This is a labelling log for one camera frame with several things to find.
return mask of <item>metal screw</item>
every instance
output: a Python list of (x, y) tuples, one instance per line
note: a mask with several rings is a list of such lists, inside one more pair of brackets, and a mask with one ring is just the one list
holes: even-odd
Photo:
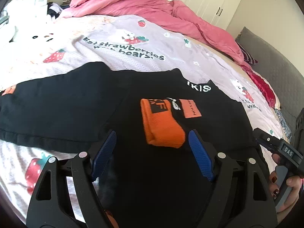
[(224, 153), (218, 153), (217, 156), (221, 159), (226, 158), (226, 154), (224, 154)]
[(253, 158), (250, 158), (248, 161), (249, 161), (250, 164), (255, 164), (256, 163), (255, 159), (253, 159)]
[(80, 158), (85, 158), (87, 155), (88, 155), (87, 152), (81, 152), (81, 153), (79, 154), (79, 157), (80, 157)]
[(54, 163), (55, 161), (56, 161), (56, 158), (55, 158), (55, 157), (49, 158), (49, 163)]

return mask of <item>blue gripper pad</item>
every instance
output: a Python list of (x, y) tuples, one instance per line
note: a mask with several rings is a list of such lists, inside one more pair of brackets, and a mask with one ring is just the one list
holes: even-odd
[(212, 160), (193, 130), (189, 132), (188, 141), (202, 175), (206, 177), (209, 182), (214, 181), (215, 175), (212, 169)]
[(92, 181), (102, 175), (116, 145), (116, 132), (112, 131), (92, 162)]

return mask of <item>finger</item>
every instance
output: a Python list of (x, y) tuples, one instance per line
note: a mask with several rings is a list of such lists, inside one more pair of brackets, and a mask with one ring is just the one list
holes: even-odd
[(299, 176), (293, 176), (287, 179), (286, 184), (289, 187), (292, 187), (292, 190), (287, 197), (285, 203), (281, 206), (278, 212), (282, 212), (283, 210), (290, 207), (298, 198), (299, 198), (299, 191), (302, 186), (302, 181)]
[(272, 183), (275, 183), (278, 179), (278, 175), (275, 171), (273, 171), (272, 173), (270, 173), (269, 175), (269, 180), (272, 182)]
[(294, 207), (294, 205), (297, 203), (298, 198), (295, 200), (295, 202), (288, 207), (287, 209), (285, 209), (282, 212), (278, 212), (277, 213), (277, 217), (278, 217), (278, 223), (281, 223), (281, 221), (290, 213), (291, 209)]
[(279, 193), (279, 187), (275, 183), (270, 182), (268, 187), (272, 197), (275, 197)]
[(112, 216), (107, 214), (107, 217), (109, 218), (109, 220), (110, 220), (110, 222), (111, 222), (111, 224), (113, 225), (114, 228), (119, 228), (116, 220)]
[(281, 157), (277, 154), (272, 154), (271, 155), (272, 159), (274, 162), (276, 162), (277, 164), (279, 164)]

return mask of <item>strawberry print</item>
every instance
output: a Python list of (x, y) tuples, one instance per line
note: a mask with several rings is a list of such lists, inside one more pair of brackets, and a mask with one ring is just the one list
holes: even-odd
[(11, 87), (9, 87), (9, 88), (6, 88), (6, 89), (4, 90), (4, 93), (2, 93), (1, 96), (5, 95), (5, 94), (8, 94), (8, 93), (13, 94), (14, 91), (15, 91), (15, 89), (16, 89), (16, 85), (11, 86)]
[(248, 100), (250, 100), (252, 103), (254, 103), (252, 96), (250, 95), (250, 93), (247, 91), (246, 88), (243, 87), (243, 95), (245, 96), (245, 98), (247, 98)]
[(44, 63), (54, 63), (54, 62), (59, 62), (62, 60), (64, 54), (66, 53), (65, 50), (61, 49), (59, 51), (56, 51), (53, 53), (50, 57), (46, 58), (43, 62)]
[(149, 41), (149, 39), (146, 39), (145, 37), (135, 37), (133, 40), (131, 39), (125, 39), (126, 42), (128, 42), (128, 45), (134, 45), (134, 44), (140, 44), (140, 43), (145, 43)]
[(143, 20), (140, 20), (140, 21), (138, 21), (137, 23), (138, 23), (138, 25), (139, 25), (140, 27), (145, 27), (145, 26), (146, 26), (146, 22), (143, 21)]
[(41, 154), (42, 159), (32, 159), (31, 163), (29, 164), (27, 171), (25, 173), (25, 179), (27, 183), (27, 192), (31, 195), (34, 191), (40, 173), (45, 166), (46, 162), (51, 156), (46, 157), (44, 153)]

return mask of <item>pile of clothes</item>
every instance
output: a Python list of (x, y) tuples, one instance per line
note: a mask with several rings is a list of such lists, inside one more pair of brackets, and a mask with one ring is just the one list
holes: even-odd
[(66, 8), (69, 8), (70, 7), (70, 4), (71, 4), (71, 1), (72, 0), (62, 0), (62, 3), (60, 5), (60, 7), (62, 9), (66, 9)]
[(47, 14), (49, 14), (53, 20), (59, 17), (63, 9), (57, 3), (49, 2), (47, 4), (47, 11)]

